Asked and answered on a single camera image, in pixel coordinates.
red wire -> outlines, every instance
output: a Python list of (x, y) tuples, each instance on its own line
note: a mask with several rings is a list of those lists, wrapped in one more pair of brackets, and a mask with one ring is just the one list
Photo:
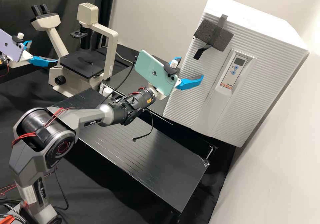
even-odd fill
[(11, 147), (13, 147), (17, 141), (19, 141), (20, 139), (22, 138), (25, 138), (25, 137), (31, 137), (31, 136), (36, 136), (37, 134), (35, 132), (30, 132), (30, 133), (26, 133), (26, 134), (23, 134), (21, 136), (19, 136), (18, 138), (14, 139), (11, 143)]
[[(53, 171), (53, 172), (48, 173), (48, 174), (47, 174), (47, 175), (45, 175), (44, 177), (50, 176), (52, 173), (54, 173), (54, 171)], [(9, 189), (7, 189), (6, 191), (4, 191), (3, 193), (2, 193), (2, 192), (0, 192), (0, 194), (2, 194), (2, 195), (4, 195), (4, 196), (5, 196), (5, 193), (6, 193), (6, 192), (8, 192), (8, 191), (10, 191), (10, 190), (12, 190), (12, 189), (14, 189), (14, 188), (16, 188), (16, 187), (17, 187), (17, 185), (16, 185), (16, 184), (11, 184), (11, 185), (9, 185), (9, 186), (2, 187), (2, 188), (0, 189), (0, 191), (1, 191), (2, 189), (7, 188), (7, 187), (10, 187), (10, 188), (9, 188)]]
[(0, 189), (0, 191), (3, 190), (3, 189), (5, 189), (5, 188), (11, 187), (11, 186), (15, 186), (15, 184), (11, 184), (11, 185), (9, 185), (9, 186), (2, 187), (2, 188)]
[(9, 188), (8, 190), (4, 191), (3, 194), (6, 194), (6, 192), (8, 192), (8, 191), (10, 191), (12, 189), (15, 189), (16, 187), (17, 187), (17, 185), (15, 185), (14, 187)]
[(48, 127), (62, 112), (64, 112), (64, 111), (66, 111), (66, 110), (69, 110), (69, 109), (71, 109), (71, 108), (76, 108), (76, 107), (68, 107), (68, 108), (60, 108), (59, 110), (57, 110), (56, 112), (55, 112), (55, 114), (53, 114), (52, 115), (52, 117), (53, 116), (55, 116), (48, 124), (46, 124), (45, 125), (45, 127)]
[(0, 77), (3, 77), (3, 76), (6, 76), (8, 73), (9, 73), (9, 65), (7, 65), (7, 73), (6, 74), (4, 74), (4, 75), (1, 75)]

black table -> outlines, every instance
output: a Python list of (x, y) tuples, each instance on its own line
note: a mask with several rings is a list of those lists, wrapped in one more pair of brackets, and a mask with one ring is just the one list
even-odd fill
[[(103, 99), (90, 88), (54, 106), (93, 109)], [(182, 212), (206, 171), (208, 161), (157, 128), (150, 135), (132, 141), (133, 137), (144, 135), (150, 128), (146, 122), (136, 118), (128, 126), (86, 127), (81, 130), (79, 139)]]

black backdrop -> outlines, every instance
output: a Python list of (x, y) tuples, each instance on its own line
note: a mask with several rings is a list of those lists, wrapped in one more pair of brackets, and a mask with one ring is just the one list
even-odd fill
[[(36, 31), (30, 19), (34, 17), (32, 5), (46, 3), (52, 12), (57, 12), (61, 24), (57, 27), (58, 33), (69, 52), (75, 51), (79, 40), (72, 39), (69, 33), (79, 29), (76, 20), (79, 3), (90, 2), (101, 8), (102, 0), (0, 0), (0, 28), (10, 35), (24, 33), (24, 40), (32, 40), (30, 53), (37, 56), (56, 58), (54, 49), (46, 32)], [(10, 73), (0, 78), (0, 83), (19, 77), (38, 69), (32, 65), (11, 69)]]

black strap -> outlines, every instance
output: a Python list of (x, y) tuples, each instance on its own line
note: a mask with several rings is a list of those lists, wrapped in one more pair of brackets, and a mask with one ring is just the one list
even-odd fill
[[(222, 16), (220, 17), (220, 19), (219, 19), (219, 21), (218, 21), (218, 24), (217, 24), (216, 28), (213, 30), (213, 33), (212, 33), (212, 36), (211, 36), (211, 38), (210, 38), (209, 43), (214, 43), (215, 40), (218, 38), (218, 36), (220, 35), (221, 30), (222, 30), (222, 28), (223, 28), (223, 25), (224, 25), (224, 23), (225, 23), (226, 20), (227, 20), (227, 17), (228, 17), (227, 15), (222, 14)], [(202, 47), (202, 48), (200, 48), (200, 49), (197, 50), (197, 52), (196, 52), (196, 54), (193, 56), (193, 58), (196, 59), (196, 60), (199, 60), (199, 58), (201, 57), (202, 53), (203, 53), (205, 50), (209, 49), (210, 47), (212, 47), (212, 46), (209, 45), (209, 44), (204, 45), (204, 47)]]

white wall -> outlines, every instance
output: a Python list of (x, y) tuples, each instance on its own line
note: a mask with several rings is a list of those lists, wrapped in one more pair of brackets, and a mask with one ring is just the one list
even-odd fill
[[(184, 57), (206, 1), (114, 0), (110, 27), (119, 33), (120, 44), (145, 49), (167, 61)], [(302, 36), (310, 22), (316, 25), (320, 10), (319, 0), (235, 1), (287, 20)], [(312, 45), (313, 36), (306, 33), (305, 41)]]
[(243, 150), (210, 224), (320, 223), (319, 63), (307, 58)]

